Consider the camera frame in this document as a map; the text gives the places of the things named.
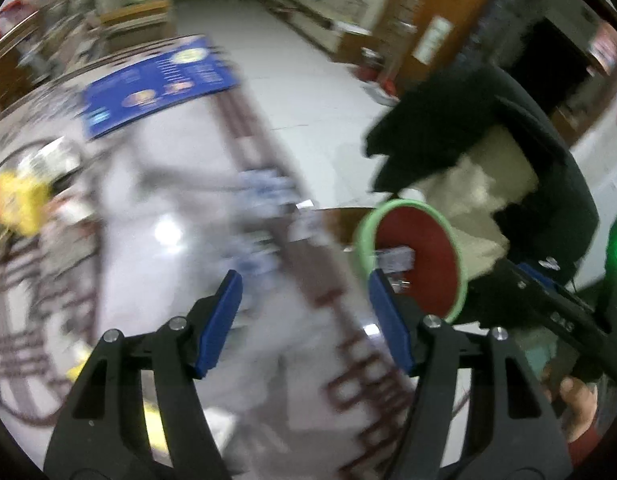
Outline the person right hand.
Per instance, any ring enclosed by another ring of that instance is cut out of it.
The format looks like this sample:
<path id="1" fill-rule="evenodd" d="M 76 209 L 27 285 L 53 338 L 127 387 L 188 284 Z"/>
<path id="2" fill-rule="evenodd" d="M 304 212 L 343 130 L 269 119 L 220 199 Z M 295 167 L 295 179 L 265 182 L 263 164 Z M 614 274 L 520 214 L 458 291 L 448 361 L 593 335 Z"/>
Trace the person right hand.
<path id="1" fill-rule="evenodd" d="M 598 389 L 581 379 L 566 375 L 556 388 L 551 382 L 557 377 L 554 361 L 549 361 L 542 370 L 541 384 L 548 401 L 563 401 L 566 405 L 563 420 L 563 435 L 567 441 L 572 465 L 581 465 L 601 443 L 603 435 L 597 427 Z"/>

